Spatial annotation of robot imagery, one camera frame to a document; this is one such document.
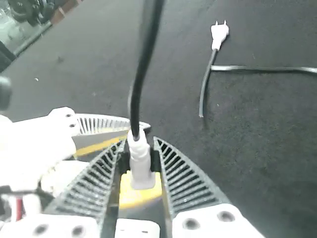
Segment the floor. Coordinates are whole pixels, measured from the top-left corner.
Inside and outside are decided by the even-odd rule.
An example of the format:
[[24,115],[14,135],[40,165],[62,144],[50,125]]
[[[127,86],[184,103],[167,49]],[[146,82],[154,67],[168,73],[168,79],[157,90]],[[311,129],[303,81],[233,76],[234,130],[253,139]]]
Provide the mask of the floor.
[[[127,116],[141,0],[87,0],[4,73],[12,120],[69,106]],[[168,1],[142,97],[142,120],[222,188],[266,237],[317,236],[317,81],[301,74],[213,73],[210,25],[230,37],[216,64],[317,66],[314,0]]]

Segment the grille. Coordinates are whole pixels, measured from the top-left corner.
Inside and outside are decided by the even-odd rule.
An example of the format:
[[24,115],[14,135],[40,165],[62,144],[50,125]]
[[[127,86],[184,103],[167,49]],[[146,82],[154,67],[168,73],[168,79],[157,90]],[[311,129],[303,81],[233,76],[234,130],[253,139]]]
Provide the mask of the grille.
[[125,141],[120,141],[94,158],[68,187],[54,199],[44,213],[94,218],[103,225],[113,183],[118,154]]
[[173,217],[183,211],[230,203],[220,188],[174,146],[154,137],[154,149],[159,151],[161,176]]

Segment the electrical cord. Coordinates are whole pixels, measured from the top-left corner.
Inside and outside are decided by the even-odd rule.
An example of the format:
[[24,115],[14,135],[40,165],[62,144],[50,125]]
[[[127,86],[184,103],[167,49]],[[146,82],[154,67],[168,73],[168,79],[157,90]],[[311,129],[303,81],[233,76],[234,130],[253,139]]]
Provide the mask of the electrical cord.
[[211,71],[253,72],[253,73],[309,73],[317,74],[314,67],[250,67],[239,65],[211,65]]
[[211,52],[211,56],[209,59],[209,63],[205,72],[205,75],[203,77],[202,81],[202,88],[200,90],[200,98],[199,98],[199,117],[203,118],[204,117],[204,101],[205,101],[205,91],[206,91],[206,86],[208,83],[209,75],[211,72],[211,67],[216,59],[218,50],[213,50]]
[[226,39],[229,34],[229,27],[224,21],[223,24],[215,23],[211,26],[212,35],[212,53],[211,57],[203,77],[202,87],[200,92],[199,100],[199,117],[204,117],[204,100],[205,92],[208,84],[208,79],[211,71],[224,71],[224,72],[248,72],[248,73],[307,73],[317,75],[317,68],[307,66],[296,66],[296,67],[250,67],[240,65],[214,65],[216,53],[220,50],[222,42]]
[[248,73],[307,73],[317,75],[317,68],[307,67],[307,66],[297,66],[297,67],[250,67],[242,65],[214,65],[212,61],[212,54],[207,70],[205,72],[202,88],[200,92],[200,101],[199,101],[199,117],[204,117],[204,100],[205,100],[205,91],[207,86],[207,81],[210,75],[210,72],[248,72]]
[[206,87],[208,84],[211,66],[213,65],[216,59],[216,54],[220,50],[222,42],[229,35],[229,27],[227,26],[226,21],[224,21],[223,24],[218,24],[218,22],[216,21],[215,24],[211,26],[210,30],[211,30],[211,36],[212,36],[212,44],[211,44],[212,53],[210,56],[210,60],[209,60],[205,75],[203,77],[202,87],[200,91],[199,117],[201,118],[204,117],[205,92],[206,92]]
[[144,0],[142,25],[140,28],[141,53],[136,76],[129,93],[128,111],[135,141],[140,137],[140,100],[144,79],[152,58],[164,0]]

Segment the white power plug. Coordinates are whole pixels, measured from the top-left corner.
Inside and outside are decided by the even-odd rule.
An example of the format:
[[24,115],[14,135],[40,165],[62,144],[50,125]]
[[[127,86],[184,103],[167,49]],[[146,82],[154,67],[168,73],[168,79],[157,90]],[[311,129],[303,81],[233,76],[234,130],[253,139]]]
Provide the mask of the white power plug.
[[220,50],[222,42],[227,38],[229,35],[229,27],[227,26],[227,22],[224,21],[223,24],[218,24],[216,21],[215,25],[211,26],[211,35],[212,35],[212,50]]

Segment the yellow stripe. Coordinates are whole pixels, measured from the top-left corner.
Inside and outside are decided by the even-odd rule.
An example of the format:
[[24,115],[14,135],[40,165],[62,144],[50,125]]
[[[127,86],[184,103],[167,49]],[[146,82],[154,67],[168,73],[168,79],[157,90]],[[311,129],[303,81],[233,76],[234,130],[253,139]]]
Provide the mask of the yellow stripe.
[[105,140],[104,142],[99,143],[99,144],[94,144],[94,145],[90,145],[90,146],[81,148],[81,149],[76,151],[75,156],[83,156],[83,155],[87,155],[89,153],[92,153],[92,152],[95,152],[98,150],[102,150],[102,149],[104,149],[112,144],[118,143],[120,140],[124,140],[126,138],[127,138],[126,135],[122,135],[122,136],[115,137],[111,140]]

